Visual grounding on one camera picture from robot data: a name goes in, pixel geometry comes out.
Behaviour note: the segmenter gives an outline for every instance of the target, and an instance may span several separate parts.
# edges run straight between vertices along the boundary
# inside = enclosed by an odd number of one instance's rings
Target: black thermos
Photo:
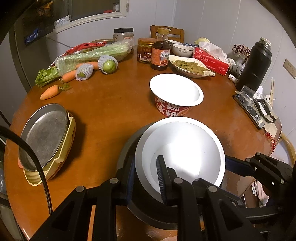
[[[271,64],[270,49],[271,43],[265,38],[261,38],[252,47],[250,57],[235,85],[238,91],[241,91],[244,85],[257,91]]]

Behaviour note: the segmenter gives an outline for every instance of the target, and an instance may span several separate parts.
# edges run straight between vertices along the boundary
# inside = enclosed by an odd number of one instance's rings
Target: metal bolt
[[[78,186],[75,188],[76,192],[82,192],[84,190],[84,186]]]
[[[215,186],[209,186],[208,189],[209,189],[210,192],[216,192],[217,191],[217,188]]]
[[[182,180],[182,178],[176,177],[176,178],[174,179],[174,182],[180,184],[180,183],[183,182],[183,180]]]
[[[115,184],[115,183],[118,183],[118,179],[116,177],[114,177],[114,178],[111,178],[109,180],[109,182],[112,183],[112,184]]]

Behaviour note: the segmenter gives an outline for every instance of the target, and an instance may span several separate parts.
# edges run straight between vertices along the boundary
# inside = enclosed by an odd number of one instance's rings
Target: orange jar lid
[[[148,45],[152,45],[156,42],[156,39],[153,38],[140,38],[138,39],[138,45],[139,44],[148,44]]]

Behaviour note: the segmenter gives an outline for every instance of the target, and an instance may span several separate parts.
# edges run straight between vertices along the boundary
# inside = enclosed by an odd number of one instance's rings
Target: wooden table
[[[86,81],[72,81],[72,89],[41,101],[48,88],[36,86],[14,114],[11,130],[20,135],[29,117],[48,103],[64,106],[76,120],[72,149],[60,171],[48,182],[53,209],[79,185],[87,188],[114,177],[119,153],[129,137],[141,127],[164,118],[155,107],[150,79],[177,73],[172,66],[156,71],[130,54],[114,74],[96,71]],[[226,155],[244,160],[255,152],[269,154],[271,144],[233,100],[233,83],[226,77],[192,79],[204,92],[203,102],[186,114],[206,124],[217,135]],[[42,185],[30,186],[17,164],[18,147],[7,141],[4,172],[11,208],[26,237],[30,238],[48,217]],[[253,180],[226,171],[227,190],[241,195]],[[162,240],[176,231],[159,230],[138,220],[126,207],[117,208],[118,240]]]

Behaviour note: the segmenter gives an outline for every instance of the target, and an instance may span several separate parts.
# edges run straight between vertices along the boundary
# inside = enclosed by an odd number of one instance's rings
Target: red tissue box
[[[228,63],[215,59],[213,56],[209,55],[206,51],[201,50],[198,47],[194,48],[192,57],[201,61],[210,70],[215,71],[216,73],[224,76],[226,75],[227,70],[229,68]]]

